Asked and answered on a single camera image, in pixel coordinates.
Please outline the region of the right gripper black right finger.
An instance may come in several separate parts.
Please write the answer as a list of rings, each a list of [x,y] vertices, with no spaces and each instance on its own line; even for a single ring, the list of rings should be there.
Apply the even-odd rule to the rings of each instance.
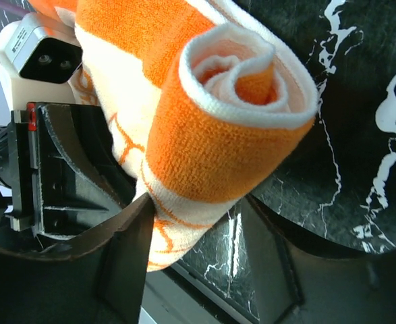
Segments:
[[[241,202],[261,323],[396,323],[396,249],[368,254]]]

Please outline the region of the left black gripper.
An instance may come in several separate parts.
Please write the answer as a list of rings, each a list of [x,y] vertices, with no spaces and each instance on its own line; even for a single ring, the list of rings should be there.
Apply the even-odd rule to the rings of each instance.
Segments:
[[[98,107],[29,103],[0,126],[0,250],[135,247],[135,182]]]

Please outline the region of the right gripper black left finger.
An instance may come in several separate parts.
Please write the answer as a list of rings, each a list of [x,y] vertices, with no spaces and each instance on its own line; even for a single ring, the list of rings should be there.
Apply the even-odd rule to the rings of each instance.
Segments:
[[[154,204],[143,194],[116,216],[42,252],[0,247],[0,323],[137,323]]]

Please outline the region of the orange Doraemon towel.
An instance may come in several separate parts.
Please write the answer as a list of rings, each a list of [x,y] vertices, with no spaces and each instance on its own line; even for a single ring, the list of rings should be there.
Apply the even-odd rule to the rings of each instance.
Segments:
[[[291,154],[316,85],[232,1],[33,1],[74,29],[76,101],[99,104],[113,155],[156,208],[148,271],[178,261]]]

